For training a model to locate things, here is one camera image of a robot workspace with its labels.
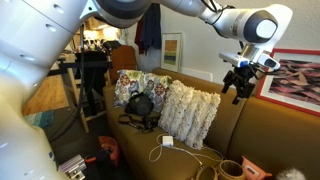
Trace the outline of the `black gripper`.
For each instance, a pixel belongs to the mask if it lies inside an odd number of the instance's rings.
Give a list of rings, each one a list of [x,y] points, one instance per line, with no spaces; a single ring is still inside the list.
[[[237,105],[243,98],[248,98],[255,88],[255,84],[250,82],[250,79],[255,75],[255,72],[250,66],[235,67],[231,71],[231,79],[224,82],[222,93],[227,93],[229,87],[234,85],[237,90],[237,95],[232,103]]]

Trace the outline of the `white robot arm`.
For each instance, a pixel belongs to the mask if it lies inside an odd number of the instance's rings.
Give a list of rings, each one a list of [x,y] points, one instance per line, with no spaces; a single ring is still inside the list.
[[[214,0],[0,0],[0,180],[68,179],[44,131],[26,122],[22,107],[88,18],[128,28],[153,3],[197,17],[220,36],[256,49],[252,57],[222,53],[220,57],[232,65],[280,67],[269,54],[293,15],[281,4],[237,9]]]

